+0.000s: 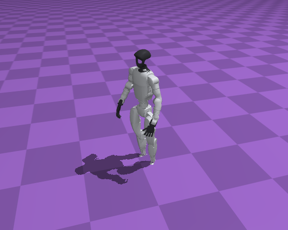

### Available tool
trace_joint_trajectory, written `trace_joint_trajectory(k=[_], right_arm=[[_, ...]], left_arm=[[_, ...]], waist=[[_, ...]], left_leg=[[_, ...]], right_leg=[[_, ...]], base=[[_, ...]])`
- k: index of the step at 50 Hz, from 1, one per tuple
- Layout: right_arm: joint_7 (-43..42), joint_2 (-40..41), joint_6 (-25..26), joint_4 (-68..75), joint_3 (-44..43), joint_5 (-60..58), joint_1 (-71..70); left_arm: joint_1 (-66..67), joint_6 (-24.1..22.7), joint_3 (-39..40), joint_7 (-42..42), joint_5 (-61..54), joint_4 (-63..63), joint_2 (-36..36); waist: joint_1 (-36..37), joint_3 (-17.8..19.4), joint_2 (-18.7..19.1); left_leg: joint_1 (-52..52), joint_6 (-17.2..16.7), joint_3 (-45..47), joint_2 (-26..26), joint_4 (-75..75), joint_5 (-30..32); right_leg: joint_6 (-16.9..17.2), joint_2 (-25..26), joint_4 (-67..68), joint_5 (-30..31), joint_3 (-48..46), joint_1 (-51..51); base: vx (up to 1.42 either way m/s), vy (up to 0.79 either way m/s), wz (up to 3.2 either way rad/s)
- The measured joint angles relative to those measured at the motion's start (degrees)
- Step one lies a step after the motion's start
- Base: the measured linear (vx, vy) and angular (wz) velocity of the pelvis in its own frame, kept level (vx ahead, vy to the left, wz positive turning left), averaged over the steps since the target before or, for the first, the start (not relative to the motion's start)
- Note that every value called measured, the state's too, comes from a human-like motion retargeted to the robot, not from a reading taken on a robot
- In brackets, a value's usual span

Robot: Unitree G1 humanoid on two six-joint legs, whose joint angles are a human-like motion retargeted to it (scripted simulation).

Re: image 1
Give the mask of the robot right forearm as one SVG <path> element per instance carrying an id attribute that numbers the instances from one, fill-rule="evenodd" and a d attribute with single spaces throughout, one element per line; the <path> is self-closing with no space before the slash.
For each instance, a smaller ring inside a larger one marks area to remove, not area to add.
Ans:
<path id="1" fill-rule="evenodd" d="M 127 98 L 129 93 L 130 93 L 130 90 L 128 88 L 124 87 L 123 93 L 121 94 L 121 97 L 120 97 L 120 99 L 123 100 L 122 104 L 125 102 L 125 100 L 126 100 L 126 98 Z"/>

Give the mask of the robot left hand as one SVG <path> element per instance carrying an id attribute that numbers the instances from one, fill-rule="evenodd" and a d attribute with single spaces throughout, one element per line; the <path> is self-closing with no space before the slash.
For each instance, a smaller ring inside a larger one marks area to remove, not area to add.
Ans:
<path id="1" fill-rule="evenodd" d="M 154 133 L 154 130 L 155 130 L 154 127 L 156 126 L 156 125 L 155 125 L 155 126 L 152 125 L 151 122 L 152 122 L 152 119 L 151 119 L 151 121 L 150 121 L 150 123 L 149 123 L 149 126 L 147 126 L 147 128 L 145 128 L 145 129 L 143 129 L 143 131 L 146 130 L 146 132 L 144 133 L 144 135 L 147 133 L 146 136 L 148 136 L 148 134 L 150 133 L 150 134 L 149 134 L 149 137 L 150 137 L 151 134 L 152 134 L 151 137 L 153 136 L 153 133 Z M 157 123 L 156 123 L 156 124 L 157 124 Z"/>

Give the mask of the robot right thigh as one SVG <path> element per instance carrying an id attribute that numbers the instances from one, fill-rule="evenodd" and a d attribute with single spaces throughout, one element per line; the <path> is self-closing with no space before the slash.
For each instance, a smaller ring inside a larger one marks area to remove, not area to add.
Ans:
<path id="1" fill-rule="evenodd" d="M 145 131 L 143 131 L 143 129 L 141 130 L 141 119 L 139 114 L 137 113 L 137 106 L 134 106 L 130 110 L 130 122 L 135 134 L 140 139 L 146 138 L 146 136 L 144 135 Z"/>

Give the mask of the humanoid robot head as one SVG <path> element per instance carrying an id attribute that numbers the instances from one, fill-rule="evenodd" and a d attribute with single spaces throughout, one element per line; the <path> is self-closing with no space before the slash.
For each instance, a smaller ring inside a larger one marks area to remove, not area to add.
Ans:
<path id="1" fill-rule="evenodd" d="M 146 64 L 144 64 L 145 60 L 151 57 L 151 54 L 146 49 L 141 49 L 137 51 L 134 56 L 136 57 L 136 65 L 140 69 L 138 69 L 139 72 L 146 72 L 143 71 L 143 69 L 146 69 L 147 71 L 150 71 L 150 69 L 147 67 Z M 138 63 L 138 59 L 142 61 L 142 63 Z"/>

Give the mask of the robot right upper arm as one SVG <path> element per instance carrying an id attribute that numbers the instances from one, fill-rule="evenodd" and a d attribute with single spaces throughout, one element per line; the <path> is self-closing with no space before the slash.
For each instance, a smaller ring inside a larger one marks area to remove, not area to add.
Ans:
<path id="1" fill-rule="evenodd" d="M 129 68 L 129 76 L 128 76 L 128 82 L 126 83 L 125 87 L 128 88 L 129 90 L 131 90 L 133 88 L 133 81 L 132 81 L 132 71 L 135 67 L 131 67 Z"/>

